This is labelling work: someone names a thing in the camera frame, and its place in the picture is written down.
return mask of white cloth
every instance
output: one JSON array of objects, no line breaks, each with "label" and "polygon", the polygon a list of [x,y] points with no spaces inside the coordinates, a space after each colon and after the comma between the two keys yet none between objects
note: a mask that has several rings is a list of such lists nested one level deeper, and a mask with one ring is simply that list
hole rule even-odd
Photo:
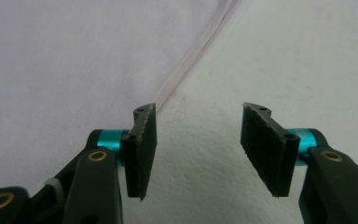
[{"label": "white cloth", "polygon": [[92,130],[161,105],[239,2],[0,1],[0,188],[33,195]]}]

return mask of cyan spacer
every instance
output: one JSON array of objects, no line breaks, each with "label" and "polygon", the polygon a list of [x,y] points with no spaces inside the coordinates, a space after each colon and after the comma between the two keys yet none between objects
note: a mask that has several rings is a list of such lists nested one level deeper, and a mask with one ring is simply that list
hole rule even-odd
[{"label": "cyan spacer", "polygon": [[123,132],[124,130],[102,130],[97,143],[98,147],[113,150],[117,155],[117,165],[120,166],[123,165],[120,158],[120,143]]},{"label": "cyan spacer", "polygon": [[312,132],[308,129],[286,129],[287,132],[293,133],[301,138],[300,145],[298,146],[296,166],[307,165],[300,159],[300,156],[307,153],[310,147],[317,147],[316,139]]}]

